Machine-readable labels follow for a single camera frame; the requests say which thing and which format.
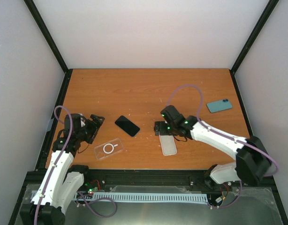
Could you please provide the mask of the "white phone case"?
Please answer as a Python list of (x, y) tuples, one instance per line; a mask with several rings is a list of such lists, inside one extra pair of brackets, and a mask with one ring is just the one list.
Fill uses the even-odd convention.
[(162, 153), (164, 156), (172, 156), (177, 154), (176, 144), (174, 137), (171, 135), (160, 135), (159, 136)]

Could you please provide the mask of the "teal phone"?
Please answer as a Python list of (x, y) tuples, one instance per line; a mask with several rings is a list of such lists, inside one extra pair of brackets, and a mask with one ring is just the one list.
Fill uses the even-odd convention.
[(232, 104), (228, 99), (217, 100), (206, 104), (210, 113), (217, 113), (232, 109)]

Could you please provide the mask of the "clear magsafe phone case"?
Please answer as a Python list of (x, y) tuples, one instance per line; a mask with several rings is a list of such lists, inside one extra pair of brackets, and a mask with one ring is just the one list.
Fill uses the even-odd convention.
[(94, 148), (97, 160), (103, 160), (123, 151), (124, 147), (120, 138), (113, 139)]

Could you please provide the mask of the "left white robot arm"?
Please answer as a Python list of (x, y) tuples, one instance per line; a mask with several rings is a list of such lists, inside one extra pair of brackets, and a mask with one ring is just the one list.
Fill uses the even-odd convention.
[(42, 183), (28, 204), (23, 204), (20, 217), (24, 225), (63, 225), (65, 214), (79, 188), (91, 185), (86, 165), (73, 165), (82, 142), (92, 144), (105, 118), (81, 113), (66, 115), (64, 128), (53, 143), (49, 167)]

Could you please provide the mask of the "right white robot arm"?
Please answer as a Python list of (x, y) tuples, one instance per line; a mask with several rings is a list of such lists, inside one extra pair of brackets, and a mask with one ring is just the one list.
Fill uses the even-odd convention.
[(256, 136), (245, 138), (232, 135), (205, 123), (199, 117), (190, 115), (185, 118), (173, 105), (168, 105), (160, 113), (163, 120), (154, 123), (156, 136), (172, 139), (179, 136), (186, 141), (200, 141), (234, 160), (229, 164), (209, 168), (205, 173), (205, 182), (210, 185), (242, 181), (250, 186), (258, 186), (273, 163)]

